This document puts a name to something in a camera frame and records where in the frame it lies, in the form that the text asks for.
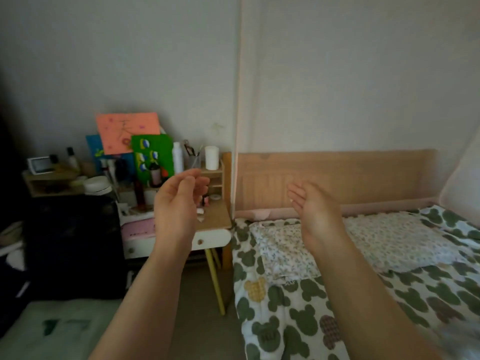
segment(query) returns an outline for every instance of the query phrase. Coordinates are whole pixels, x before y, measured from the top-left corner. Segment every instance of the white wall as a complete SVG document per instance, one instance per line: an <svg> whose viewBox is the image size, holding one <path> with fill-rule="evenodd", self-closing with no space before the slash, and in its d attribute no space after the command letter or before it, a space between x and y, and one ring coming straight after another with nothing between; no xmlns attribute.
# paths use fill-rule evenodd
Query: white wall
<svg viewBox="0 0 480 360"><path fill-rule="evenodd" d="M238 151L439 150L480 122L480 0L244 0Z"/></svg>
<svg viewBox="0 0 480 360"><path fill-rule="evenodd" d="M441 191L440 204L480 225L480 129Z"/></svg>
<svg viewBox="0 0 480 360"><path fill-rule="evenodd" d="M238 15L238 0L0 0L0 96L23 153L86 157L97 113L141 111L233 149Z"/></svg>

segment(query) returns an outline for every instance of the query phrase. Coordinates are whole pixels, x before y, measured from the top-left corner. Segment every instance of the forearm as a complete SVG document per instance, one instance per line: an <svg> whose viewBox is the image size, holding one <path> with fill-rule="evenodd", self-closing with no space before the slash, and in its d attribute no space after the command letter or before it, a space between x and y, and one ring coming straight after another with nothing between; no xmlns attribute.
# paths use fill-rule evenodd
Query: forearm
<svg viewBox="0 0 480 360"><path fill-rule="evenodd" d="M351 358L440 359L346 233L322 242L314 258Z"/></svg>
<svg viewBox="0 0 480 360"><path fill-rule="evenodd" d="M90 359L166 359L185 258L154 251Z"/></svg>

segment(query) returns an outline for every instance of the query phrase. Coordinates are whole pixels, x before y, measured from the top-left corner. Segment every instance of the white drawer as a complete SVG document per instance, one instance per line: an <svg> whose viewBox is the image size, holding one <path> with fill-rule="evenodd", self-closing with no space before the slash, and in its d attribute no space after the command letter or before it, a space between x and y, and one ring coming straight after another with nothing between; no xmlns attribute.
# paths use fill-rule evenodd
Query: white drawer
<svg viewBox="0 0 480 360"><path fill-rule="evenodd" d="M192 250L220 248L229 243L231 234L229 230L209 230L195 233ZM155 236L139 238L123 242L123 254L125 259L135 259L149 256L155 244Z"/></svg>

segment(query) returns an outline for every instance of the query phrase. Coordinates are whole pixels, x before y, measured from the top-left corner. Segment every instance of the wooden headboard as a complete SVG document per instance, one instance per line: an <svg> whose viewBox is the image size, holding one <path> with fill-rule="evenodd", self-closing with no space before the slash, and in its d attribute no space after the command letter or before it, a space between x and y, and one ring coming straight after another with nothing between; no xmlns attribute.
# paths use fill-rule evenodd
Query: wooden headboard
<svg viewBox="0 0 480 360"><path fill-rule="evenodd" d="M291 207L286 184L317 183L343 205L433 195L436 150L240 153L235 210Z"/></svg>

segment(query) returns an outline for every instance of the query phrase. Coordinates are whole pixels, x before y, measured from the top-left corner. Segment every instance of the hand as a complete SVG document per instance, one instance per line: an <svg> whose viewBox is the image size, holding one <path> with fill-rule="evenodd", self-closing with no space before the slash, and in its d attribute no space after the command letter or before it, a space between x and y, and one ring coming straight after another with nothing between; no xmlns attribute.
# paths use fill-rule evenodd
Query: hand
<svg viewBox="0 0 480 360"><path fill-rule="evenodd" d="M340 205L316 184L296 181L287 185L287 196L301 219L302 239L314 254L322 242L346 235Z"/></svg>
<svg viewBox="0 0 480 360"><path fill-rule="evenodd" d="M155 196L154 251L187 259L197 224L197 204L208 191L210 179L200 169L189 169L169 178Z"/></svg>

